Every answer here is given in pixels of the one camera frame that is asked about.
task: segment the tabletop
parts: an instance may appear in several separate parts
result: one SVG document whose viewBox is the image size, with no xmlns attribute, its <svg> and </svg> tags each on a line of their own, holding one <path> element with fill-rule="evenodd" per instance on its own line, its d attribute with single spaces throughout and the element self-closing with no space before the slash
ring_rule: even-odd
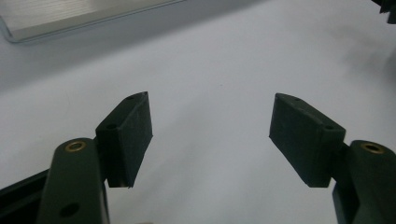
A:
<svg viewBox="0 0 396 224">
<path fill-rule="evenodd" d="M 371 1 L 190 0 L 11 44 L 0 38 L 0 188 L 148 91 L 153 138 L 112 223 L 336 223 L 268 138 L 277 92 L 396 148 L 396 26 Z"/>
</svg>

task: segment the brass screw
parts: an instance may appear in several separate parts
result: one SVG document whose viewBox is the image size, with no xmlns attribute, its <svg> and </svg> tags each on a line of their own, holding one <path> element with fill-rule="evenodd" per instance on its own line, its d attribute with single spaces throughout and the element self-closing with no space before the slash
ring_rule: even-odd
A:
<svg viewBox="0 0 396 224">
<path fill-rule="evenodd" d="M 82 150 L 85 146 L 87 146 L 87 144 L 83 141 L 76 141 L 76 142 L 72 142 L 67 144 L 67 146 L 64 148 L 64 150 L 68 151 L 68 152 L 77 152 Z"/>
<path fill-rule="evenodd" d="M 374 154 L 384 154 L 385 150 L 379 145 L 373 143 L 363 143 L 361 147 Z"/>
</svg>

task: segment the white table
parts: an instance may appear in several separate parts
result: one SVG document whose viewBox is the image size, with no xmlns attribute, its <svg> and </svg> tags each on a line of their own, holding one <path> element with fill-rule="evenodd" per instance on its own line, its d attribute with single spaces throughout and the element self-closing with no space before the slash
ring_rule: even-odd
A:
<svg viewBox="0 0 396 224">
<path fill-rule="evenodd" d="M 112 223 L 336 223 L 268 138 L 274 95 L 306 100 L 346 143 L 396 148 L 396 26 L 366 0 L 190 0 L 26 44 L 0 38 L 0 188 L 94 138 L 148 91 L 154 137 Z"/>
</svg>

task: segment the round hole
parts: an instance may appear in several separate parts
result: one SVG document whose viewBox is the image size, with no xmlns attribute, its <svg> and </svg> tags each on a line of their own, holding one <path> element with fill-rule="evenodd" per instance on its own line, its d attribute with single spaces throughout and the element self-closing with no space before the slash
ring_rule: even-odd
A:
<svg viewBox="0 0 396 224">
<path fill-rule="evenodd" d="M 117 128 L 117 124 L 109 124 L 106 126 L 108 129 L 116 129 Z"/>
<path fill-rule="evenodd" d="M 385 152 L 384 148 L 371 144 L 371 143 L 363 143 L 361 144 L 361 147 L 366 149 L 369 152 L 375 153 L 375 154 L 382 154 Z"/>
<path fill-rule="evenodd" d="M 61 217 L 72 217 L 76 212 L 79 210 L 78 203 L 70 203 L 69 205 L 65 206 L 59 212 L 59 216 Z"/>
<path fill-rule="evenodd" d="M 68 151 L 68 152 L 77 152 L 82 150 L 85 146 L 87 146 L 87 144 L 83 141 L 76 141 L 76 142 L 72 142 L 69 143 L 64 150 Z"/>
</svg>

